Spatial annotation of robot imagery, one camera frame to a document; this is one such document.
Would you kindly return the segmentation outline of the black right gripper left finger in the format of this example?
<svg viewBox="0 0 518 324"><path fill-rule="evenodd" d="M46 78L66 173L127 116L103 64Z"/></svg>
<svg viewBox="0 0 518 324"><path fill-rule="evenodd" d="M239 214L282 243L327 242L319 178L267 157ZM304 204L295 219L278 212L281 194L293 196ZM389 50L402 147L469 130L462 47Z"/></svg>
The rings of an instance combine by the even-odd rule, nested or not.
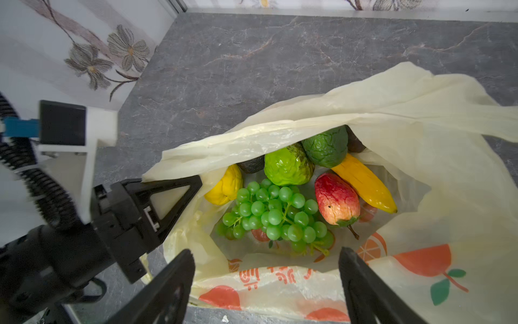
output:
<svg viewBox="0 0 518 324"><path fill-rule="evenodd" d="M184 249L135 295L108 323L183 323L196 266Z"/></svg>

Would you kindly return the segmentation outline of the yellow printed plastic bag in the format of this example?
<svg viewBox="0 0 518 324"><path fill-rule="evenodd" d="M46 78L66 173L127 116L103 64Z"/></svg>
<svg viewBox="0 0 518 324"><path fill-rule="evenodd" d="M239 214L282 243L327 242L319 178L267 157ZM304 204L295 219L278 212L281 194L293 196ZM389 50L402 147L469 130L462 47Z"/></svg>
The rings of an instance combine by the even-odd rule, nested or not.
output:
<svg viewBox="0 0 518 324"><path fill-rule="evenodd" d="M334 230L329 256L294 256L249 236L216 238L224 213L205 194L235 163L348 125L359 159L395 198ZM410 62L325 94L281 101L225 134L165 151L147 182L199 175L203 185L164 243L172 261L194 254L191 300L298 321L349 321L338 270L343 246L378 247L370 268L429 323L517 322L517 187L486 136L517 141L517 108L496 103L474 78L434 75Z"/></svg>

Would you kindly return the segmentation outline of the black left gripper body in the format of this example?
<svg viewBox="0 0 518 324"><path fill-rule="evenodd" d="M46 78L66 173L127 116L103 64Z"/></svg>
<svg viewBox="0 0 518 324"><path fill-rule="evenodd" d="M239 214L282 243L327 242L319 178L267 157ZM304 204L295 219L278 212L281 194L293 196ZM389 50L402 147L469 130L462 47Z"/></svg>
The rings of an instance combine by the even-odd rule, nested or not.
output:
<svg viewBox="0 0 518 324"><path fill-rule="evenodd" d="M118 182L110 192L97 186L89 224L42 225L1 247L1 319L28 320L56 302L95 302L83 289L113 264L130 283L142 278L141 256L160 244L151 196L161 188L160 182Z"/></svg>

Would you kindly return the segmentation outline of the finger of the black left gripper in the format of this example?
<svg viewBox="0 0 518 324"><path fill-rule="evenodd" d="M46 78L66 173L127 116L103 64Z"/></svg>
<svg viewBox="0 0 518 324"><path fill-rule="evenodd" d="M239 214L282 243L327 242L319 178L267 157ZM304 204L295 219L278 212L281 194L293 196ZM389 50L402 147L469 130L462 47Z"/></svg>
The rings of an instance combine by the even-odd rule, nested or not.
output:
<svg viewBox="0 0 518 324"><path fill-rule="evenodd" d="M131 179L121 184L143 220L144 241L162 243L196 197L202 180L198 175L193 175L154 182Z"/></svg>

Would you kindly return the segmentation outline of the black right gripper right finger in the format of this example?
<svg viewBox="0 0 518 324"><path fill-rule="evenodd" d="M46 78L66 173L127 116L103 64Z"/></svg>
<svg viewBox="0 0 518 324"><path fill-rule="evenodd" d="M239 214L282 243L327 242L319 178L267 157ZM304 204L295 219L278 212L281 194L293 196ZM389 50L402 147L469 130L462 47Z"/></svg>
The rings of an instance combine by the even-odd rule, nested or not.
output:
<svg viewBox="0 0 518 324"><path fill-rule="evenodd" d="M339 255L339 273L352 323L424 323L351 248Z"/></svg>

